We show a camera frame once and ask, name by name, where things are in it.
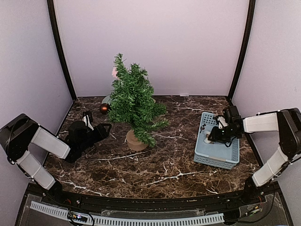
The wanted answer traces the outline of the dark red bauble ornament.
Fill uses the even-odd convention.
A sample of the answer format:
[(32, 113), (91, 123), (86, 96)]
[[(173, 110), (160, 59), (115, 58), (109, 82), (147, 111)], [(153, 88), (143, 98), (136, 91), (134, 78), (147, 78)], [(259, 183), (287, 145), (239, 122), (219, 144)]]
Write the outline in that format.
[(103, 103), (100, 105), (99, 111), (101, 114), (106, 115), (110, 110), (110, 105), (108, 103)]

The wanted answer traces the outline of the white cotton ball ornament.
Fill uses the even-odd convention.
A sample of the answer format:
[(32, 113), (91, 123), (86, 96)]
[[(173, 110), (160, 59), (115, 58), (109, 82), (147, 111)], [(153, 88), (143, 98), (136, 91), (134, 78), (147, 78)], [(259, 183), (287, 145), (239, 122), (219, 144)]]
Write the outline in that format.
[(204, 139), (204, 142), (205, 142), (206, 144), (213, 144), (214, 141), (211, 141), (211, 140), (208, 139), (208, 138), (209, 138), (209, 135), (211, 134), (211, 132), (206, 130), (204, 133), (205, 133), (205, 136), (206, 136), (205, 139)]

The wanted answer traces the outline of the light blue plastic basket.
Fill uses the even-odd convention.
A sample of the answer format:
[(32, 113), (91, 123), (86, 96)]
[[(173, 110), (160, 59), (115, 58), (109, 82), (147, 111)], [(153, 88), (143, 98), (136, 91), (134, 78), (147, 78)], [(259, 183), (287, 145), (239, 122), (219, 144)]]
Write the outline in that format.
[[(206, 137), (204, 132), (206, 130), (211, 132), (212, 128), (217, 126), (214, 116), (214, 113), (202, 113), (194, 151), (194, 162), (230, 170), (240, 160), (239, 139), (233, 139), (229, 147), (218, 142), (206, 144), (204, 142)], [(206, 129), (200, 133), (200, 126), (204, 123), (206, 124)]]

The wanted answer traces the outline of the small green christmas tree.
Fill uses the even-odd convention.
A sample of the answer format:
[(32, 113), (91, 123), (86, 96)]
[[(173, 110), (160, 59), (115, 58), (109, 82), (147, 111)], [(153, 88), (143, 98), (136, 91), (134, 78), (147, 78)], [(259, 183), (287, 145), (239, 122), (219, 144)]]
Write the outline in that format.
[(121, 53), (114, 57), (114, 67), (118, 78), (112, 82), (109, 119), (130, 125), (139, 142), (154, 147), (156, 140), (151, 133), (169, 125), (163, 117), (166, 106), (154, 100), (146, 69), (137, 63), (126, 67)]

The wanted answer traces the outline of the pink pompom ornament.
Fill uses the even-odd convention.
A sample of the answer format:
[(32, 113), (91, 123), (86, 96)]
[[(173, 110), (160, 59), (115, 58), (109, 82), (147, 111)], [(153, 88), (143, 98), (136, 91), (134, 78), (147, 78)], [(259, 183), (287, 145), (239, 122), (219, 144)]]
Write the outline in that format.
[(112, 77), (115, 78), (115, 79), (117, 79), (117, 78), (118, 78), (118, 77), (117, 77), (117, 74), (118, 74), (117, 68), (116, 68), (116, 67), (113, 67), (112, 73), (111, 73)]

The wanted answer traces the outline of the red berry sprig ornament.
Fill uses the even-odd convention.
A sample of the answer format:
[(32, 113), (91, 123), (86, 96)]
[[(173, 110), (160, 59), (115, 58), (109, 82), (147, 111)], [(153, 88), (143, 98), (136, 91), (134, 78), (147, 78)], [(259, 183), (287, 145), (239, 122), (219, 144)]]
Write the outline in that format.
[(200, 131), (199, 132), (201, 133), (205, 129), (206, 129), (206, 124), (204, 123), (203, 125), (200, 126)]

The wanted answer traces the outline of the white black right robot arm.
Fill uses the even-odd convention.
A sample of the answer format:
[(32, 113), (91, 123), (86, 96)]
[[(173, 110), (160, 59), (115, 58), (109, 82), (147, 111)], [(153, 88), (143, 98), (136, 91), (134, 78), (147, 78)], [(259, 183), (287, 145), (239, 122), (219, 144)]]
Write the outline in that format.
[(230, 106), (223, 110), (222, 115), (217, 115), (215, 120), (218, 125), (207, 134), (206, 143), (218, 142), (229, 147), (235, 138), (241, 138), (243, 134), (278, 132), (279, 144), (275, 153), (245, 181), (244, 190), (240, 193), (240, 200), (244, 204), (252, 203), (262, 188), (296, 162), (295, 157), (301, 153), (301, 113), (298, 108), (242, 118), (237, 107)]

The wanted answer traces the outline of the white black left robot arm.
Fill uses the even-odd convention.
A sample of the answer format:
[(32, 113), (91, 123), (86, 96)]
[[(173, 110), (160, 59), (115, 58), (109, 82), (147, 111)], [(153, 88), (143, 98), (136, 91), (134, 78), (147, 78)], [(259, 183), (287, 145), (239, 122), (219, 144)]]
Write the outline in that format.
[(56, 205), (66, 202), (66, 194), (61, 184), (30, 153), (29, 145), (38, 146), (56, 157), (74, 163), (86, 149), (106, 139), (111, 124), (100, 123), (92, 126), (90, 111), (84, 112), (83, 119), (75, 121), (68, 128), (68, 135), (62, 140), (46, 128), (22, 113), (0, 130), (0, 145), (8, 162), (17, 164), (33, 181), (48, 190), (48, 198)]

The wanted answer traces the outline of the light blue ceramic plate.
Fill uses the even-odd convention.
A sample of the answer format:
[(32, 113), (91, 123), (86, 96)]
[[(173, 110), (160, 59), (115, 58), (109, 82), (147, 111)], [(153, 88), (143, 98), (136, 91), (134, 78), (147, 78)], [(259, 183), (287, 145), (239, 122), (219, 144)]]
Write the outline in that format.
[(111, 103), (111, 96), (107, 95), (103, 100), (102, 104), (110, 104)]

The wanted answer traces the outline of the black front rail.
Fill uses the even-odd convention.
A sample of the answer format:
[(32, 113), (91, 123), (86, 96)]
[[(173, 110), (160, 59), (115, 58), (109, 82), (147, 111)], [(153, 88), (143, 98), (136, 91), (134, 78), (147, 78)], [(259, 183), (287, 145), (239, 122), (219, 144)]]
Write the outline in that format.
[(242, 192), (220, 195), (197, 196), (171, 199), (130, 199), (86, 195), (62, 191), (56, 201), (83, 210), (134, 210), (134, 211), (180, 211), (180, 210), (234, 210), (246, 203), (241, 200)]

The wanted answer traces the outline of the right black corner post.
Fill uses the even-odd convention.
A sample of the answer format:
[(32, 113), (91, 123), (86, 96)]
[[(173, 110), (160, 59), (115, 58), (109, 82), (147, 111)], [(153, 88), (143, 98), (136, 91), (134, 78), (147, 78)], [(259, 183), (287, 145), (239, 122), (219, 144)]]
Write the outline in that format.
[(230, 90), (227, 95), (227, 101), (230, 104), (232, 103), (232, 99), (234, 97), (234, 94), (235, 94), (235, 91), (236, 91), (236, 88), (238, 85), (239, 77), (241, 75), (241, 71), (243, 68), (243, 64), (244, 64), (244, 60), (245, 60), (245, 56), (246, 56), (246, 52), (247, 52), (247, 47), (248, 47), (248, 43), (249, 43), (249, 38), (250, 38), (250, 34), (251, 34), (252, 24), (253, 24), (255, 5), (256, 5), (256, 0), (249, 0), (245, 30), (244, 30), (244, 35), (243, 35), (242, 44), (241, 44), (241, 48), (240, 48), (240, 53), (238, 56), (238, 61), (237, 61), (234, 75), (233, 75)]

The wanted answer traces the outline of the black corner post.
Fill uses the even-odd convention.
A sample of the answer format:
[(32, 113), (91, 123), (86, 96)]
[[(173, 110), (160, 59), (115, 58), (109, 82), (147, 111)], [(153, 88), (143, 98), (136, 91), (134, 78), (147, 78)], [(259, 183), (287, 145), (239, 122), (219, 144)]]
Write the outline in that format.
[(238, 56), (238, 61), (237, 61), (234, 75), (233, 75), (230, 90), (227, 95), (227, 101), (230, 104), (232, 103), (232, 99), (234, 97), (234, 94), (235, 94), (235, 91), (236, 91), (236, 88), (238, 85), (239, 77), (241, 75), (241, 71), (243, 68), (243, 64), (244, 64), (244, 60), (245, 60), (245, 56), (246, 56), (246, 52), (247, 52), (247, 47), (248, 47), (248, 43), (249, 43), (249, 38), (250, 38), (250, 34), (251, 34), (252, 24), (253, 24), (255, 5), (256, 5), (256, 0), (249, 0), (245, 30), (244, 30), (244, 35), (243, 35), (242, 44), (241, 44), (241, 48), (240, 48), (240, 53)]
[(63, 71), (64, 79), (68, 88), (68, 91), (70, 93), (71, 99), (75, 101), (77, 99), (76, 92), (73, 86), (73, 83), (71, 81), (71, 76), (68, 70), (67, 62), (65, 59), (62, 41), (60, 37), (60, 32), (58, 28), (56, 13), (55, 13), (55, 5), (53, 0), (47, 0), (47, 6), (48, 6), (48, 14), (49, 19), (51, 23), (52, 33), (55, 41), (55, 47), (58, 54), (59, 62)]

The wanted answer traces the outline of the left black corner post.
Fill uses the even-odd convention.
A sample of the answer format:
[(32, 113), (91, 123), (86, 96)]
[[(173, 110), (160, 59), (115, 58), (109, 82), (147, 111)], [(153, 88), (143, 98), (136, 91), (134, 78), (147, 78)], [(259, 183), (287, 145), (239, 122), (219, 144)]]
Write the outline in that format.
[(55, 5), (53, 0), (47, 0), (47, 6), (48, 6), (48, 14), (49, 19), (51, 23), (52, 33), (55, 41), (55, 47), (58, 54), (59, 62), (63, 71), (64, 79), (68, 88), (68, 91), (70, 93), (71, 99), (75, 101), (77, 99), (76, 92), (73, 86), (73, 83), (71, 81), (71, 76), (68, 70), (67, 62), (65, 59), (62, 41), (60, 37), (60, 32), (58, 28), (56, 13), (55, 13)]

